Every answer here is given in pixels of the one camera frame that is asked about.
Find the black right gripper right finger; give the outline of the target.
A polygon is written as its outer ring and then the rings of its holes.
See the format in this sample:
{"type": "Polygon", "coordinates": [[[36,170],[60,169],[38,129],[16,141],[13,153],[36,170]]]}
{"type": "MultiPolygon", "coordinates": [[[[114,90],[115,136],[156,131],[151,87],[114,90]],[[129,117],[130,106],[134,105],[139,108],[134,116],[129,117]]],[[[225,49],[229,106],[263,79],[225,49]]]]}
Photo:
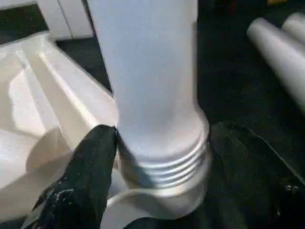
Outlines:
{"type": "Polygon", "coordinates": [[[212,126],[210,144],[221,182],[248,229],[303,229],[305,181],[251,129],[212,126]]]}

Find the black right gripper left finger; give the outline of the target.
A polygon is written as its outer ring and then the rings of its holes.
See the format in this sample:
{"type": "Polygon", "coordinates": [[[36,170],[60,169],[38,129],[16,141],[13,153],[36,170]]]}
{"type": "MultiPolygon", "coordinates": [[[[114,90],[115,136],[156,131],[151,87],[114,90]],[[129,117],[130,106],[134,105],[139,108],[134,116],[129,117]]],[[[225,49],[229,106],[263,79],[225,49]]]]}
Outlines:
{"type": "Polygon", "coordinates": [[[40,195],[24,229],[98,229],[116,155],[116,128],[94,127],[75,148],[62,176],[40,195]]]}

